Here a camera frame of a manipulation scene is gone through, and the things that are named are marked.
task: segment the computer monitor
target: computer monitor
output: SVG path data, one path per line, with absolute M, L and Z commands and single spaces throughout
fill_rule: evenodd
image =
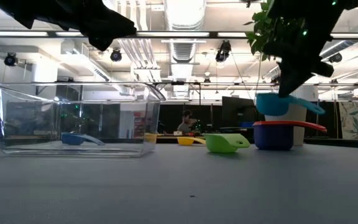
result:
M 242 122 L 263 119 L 251 99 L 222 96 L 222 121 L 224 127 L 239 127 Z

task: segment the navy blue measuring cup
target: navy blue measuring cup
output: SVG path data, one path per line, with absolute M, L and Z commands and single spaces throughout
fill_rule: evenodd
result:
M 288 111 L 290 103 L 304 106 L 306 109 L 316 114 L 325 114 L 325 110 L 320 106 L 294 96 L 280 98 L 278 97 L 277 93 L 258 93 L 256 96 L 256 108 L 258 109 L 259 113 L 264 115 L 285 115 Z

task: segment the gray table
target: gray table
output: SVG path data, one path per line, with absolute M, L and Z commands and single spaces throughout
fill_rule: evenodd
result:
M 0 223 L 358 224 L 358 149 L 160 144 L 140 159 L 0 152 Z

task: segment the transparent plastic bin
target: transparent plastic bin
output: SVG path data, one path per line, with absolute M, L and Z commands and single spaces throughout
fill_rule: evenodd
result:
M 154 150 L 160 102 L 152 85 L 0 83 L 6 154 L 131 157 Z

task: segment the red handle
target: red handle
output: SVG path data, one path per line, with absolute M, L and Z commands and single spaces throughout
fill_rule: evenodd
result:
M 254 123 L 254 126 L 255 125 L 291 125 L 304 128 L 313 128 L 318 131 L 327 132 L 326 127 L 305 121 L 258 121 Z

